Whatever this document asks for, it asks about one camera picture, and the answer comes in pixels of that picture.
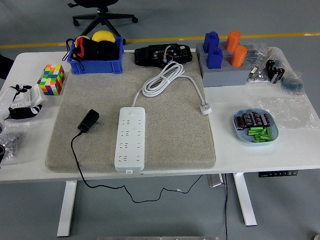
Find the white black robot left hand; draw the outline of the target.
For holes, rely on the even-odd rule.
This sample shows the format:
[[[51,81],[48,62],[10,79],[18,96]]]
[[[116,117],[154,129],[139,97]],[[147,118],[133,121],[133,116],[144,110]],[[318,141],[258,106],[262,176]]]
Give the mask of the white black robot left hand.
[[[30,90],[30,85],[18,85],[8,87],[0,96],[0,120],[4,121],[8,117],[14,120],[29,119],[35,117],[42,109],[42,105],[38,104],[33,107],[17,107],[12,108],[11,105],[16,96],[20,93],[26,93]]]

